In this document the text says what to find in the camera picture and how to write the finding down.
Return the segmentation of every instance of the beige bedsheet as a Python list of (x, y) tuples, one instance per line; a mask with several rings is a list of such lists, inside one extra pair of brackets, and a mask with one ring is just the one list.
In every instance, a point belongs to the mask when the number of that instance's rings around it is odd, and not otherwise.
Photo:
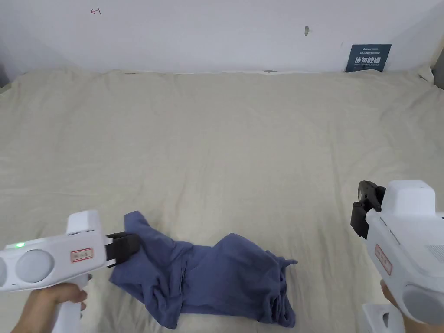
[[(39, 71), (0, 95), (0, 246), (64, 232), (96, 208), (106, 233), (141, 211), (174, 239), (234, 232), (288, 269), (294, 330), (181, 315), (177, 332), (357, 331), (379, 276), (349, 226), (360, 180), (420, 178), (444, 207), (444, 92), (418, 72), (96, 74)], [(95, 273), (84, 332), (161, 332)], [(0, 294), (9, 332), (26, 292)]]

